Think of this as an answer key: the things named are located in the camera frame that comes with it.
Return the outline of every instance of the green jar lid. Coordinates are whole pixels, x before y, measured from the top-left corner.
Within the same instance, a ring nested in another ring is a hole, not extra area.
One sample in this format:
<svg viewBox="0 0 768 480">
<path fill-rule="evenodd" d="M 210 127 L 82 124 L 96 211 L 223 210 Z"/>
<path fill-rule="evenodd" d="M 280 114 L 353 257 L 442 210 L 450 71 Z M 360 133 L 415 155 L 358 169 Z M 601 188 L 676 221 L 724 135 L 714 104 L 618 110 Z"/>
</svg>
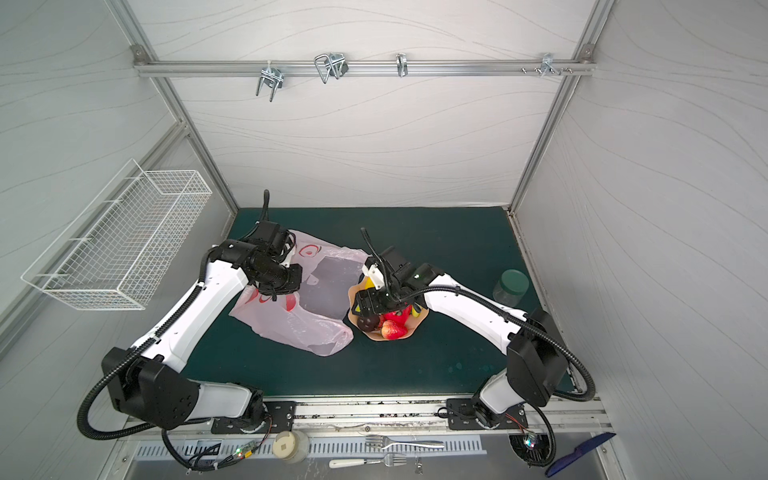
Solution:
<svg viewBox="0 0 768 480">
<path fill-rule="evenodd" d="M 502 289 L 511 295 L 525 295 L 528 291 L 528 277 L 520 270 L 507 270 L 502 273 L 502 278 L 498 281 Z"/>
</svg>

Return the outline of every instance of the metal hook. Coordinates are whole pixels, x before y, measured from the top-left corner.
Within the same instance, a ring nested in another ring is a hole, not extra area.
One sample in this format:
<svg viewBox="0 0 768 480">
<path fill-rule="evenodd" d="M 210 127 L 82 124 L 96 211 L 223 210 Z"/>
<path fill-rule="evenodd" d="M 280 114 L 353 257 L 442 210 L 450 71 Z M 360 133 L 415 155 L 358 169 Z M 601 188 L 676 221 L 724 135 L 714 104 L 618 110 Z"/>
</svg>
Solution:
<svg viewBox="0 0 768 480">
<path fill-rule="evenodd" d="M 397 61 L 397 76 L 405 77 L 408 74 L 408 58 L 406 54 L 398 53 L 396 57 Z"/>
<path fill-rule="evenodd" d="M 328 83 L 331 74 L 336 80 L 339 80 L 349 70 L 343 53 L 322 53 L 315 57 L 315 68 L 320 74 L 320 80 Z"/>
<path fill-rule="evenodd" d="M 266 68 L 261 69 L 261 76 L 259 76 L 259 83 L 256 86 L 256 96 L 259 96 L 259 92 L 261 91 L 261 86 L 266 85 L 267 87 L 272 89 L 272 92 L 270 93 L 270 101 L 274 100 L 275 98 L 275 91 L 277 91 L 278 88 L 283 87 L 283 74 L 280 73 L 280 70 L 276 68 L 272 68 L 271 65 L 267 64 Z"/>
<path fill-rule="evenodd" d="M 562 70 L 558 70 L 552 67 L 551 53 L 547 53 L 546 55 L 544 55 L 544 57 L 541 59 L 541 67 L 537 68 L 536 71 L 539 73 L 539 76 L 542 76 L 542 77 L 550 73 L 555 75 L 562 74 Z"/>
</svg>

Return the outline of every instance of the dark green table surface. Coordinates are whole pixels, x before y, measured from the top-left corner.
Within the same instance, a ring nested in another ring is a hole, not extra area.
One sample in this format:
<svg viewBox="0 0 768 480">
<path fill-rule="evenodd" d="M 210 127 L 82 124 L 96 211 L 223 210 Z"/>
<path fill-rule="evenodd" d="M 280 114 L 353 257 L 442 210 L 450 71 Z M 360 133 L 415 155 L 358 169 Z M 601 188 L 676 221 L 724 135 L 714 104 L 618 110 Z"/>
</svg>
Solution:
<svg viewBox="0 0 768 480">
<path fill-rule="evenodd" d="M 259 212 L 241 210 L 230 237 L 247 233 Z M 395 245 L 413 263 L 439 266 L 488 297 L 504 270 L 527 272 L 500 207 L 273 208 L 270 220 L 363 250 L 366 227 L 377 250 Z M 355 338 L 345 349 L 321 357 L 261 338 L 229 316 L 234 302 L 197 344 L 184 369 L 188 378 L 240 382 L 268 396 L 468 393 L 505 367 L 506 357 L 487 340 L 436 312 L 410 338 L 392 342 L 373 342 L 352 327 Z M 518 308 L 538 306 L 529 288 Z"/>
</svg>

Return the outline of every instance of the metal grille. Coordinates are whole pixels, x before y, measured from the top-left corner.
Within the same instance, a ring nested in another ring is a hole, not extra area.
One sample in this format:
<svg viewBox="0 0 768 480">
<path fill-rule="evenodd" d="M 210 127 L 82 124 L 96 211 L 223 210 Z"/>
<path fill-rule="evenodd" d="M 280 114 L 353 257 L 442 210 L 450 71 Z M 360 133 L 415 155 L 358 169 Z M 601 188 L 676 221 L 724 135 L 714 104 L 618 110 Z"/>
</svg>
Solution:
<svg viewBox="0 0 768 480">
<path fill-rule="evenodd" d="M 413 439 L 413 437 L 393 436 L 391 439 Z M 205 448 L 221 443 L 219 455 L 208 455 L 207 458 L 221 460 L 231 455 L 236 449 L 248 443 L 250 439 L 224 440 L 176 440 L 171 439 L 176 450 L 189 458 Z M 414 448 L 407 445 L 396 445 L 386 452 L 366 447 L 364 437 L 312 437 L 310 438 L 310 453 L 307 458 L 382 458 L 387 452 L 402 453 L 407 457 L 443 457 L 454 455 L 487 455 L 482 447 L 480 435 L 429 435 L 419 436 L 419 440 L 438 440 L 445 442 L 445 450 L 430 450 Z M 250 458 L 276 458 L 272 453 L 274 439 L 267 439 L 264 445 L 254 452 Z M 159 440 L 144 440 L 136 451 L 136 459 L 168 460 L 170 453 Z"/>
<path fill-rule="evenodd" d="M 141 170 L 128 180 L 92 226 L 69 239 L 61 262 L 22 279 L 78 310 L 142 310 L 211 190 L 195 170 Z"/>
</svg>

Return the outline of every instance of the glass jar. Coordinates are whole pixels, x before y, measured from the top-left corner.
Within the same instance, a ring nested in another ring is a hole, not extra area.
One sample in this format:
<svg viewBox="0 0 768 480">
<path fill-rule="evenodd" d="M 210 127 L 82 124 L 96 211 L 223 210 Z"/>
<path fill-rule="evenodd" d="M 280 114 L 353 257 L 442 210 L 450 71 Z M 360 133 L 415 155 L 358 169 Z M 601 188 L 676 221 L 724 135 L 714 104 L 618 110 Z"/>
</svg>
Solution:
<svg viewBox="0 0 768 480">
<path fill-rule="evenodd" d="M 496 282 L 493 299 L 501 305 L 515 307 L 528 291 L 531 282 L 520 270 L 506 270 Z"/>
</svg>

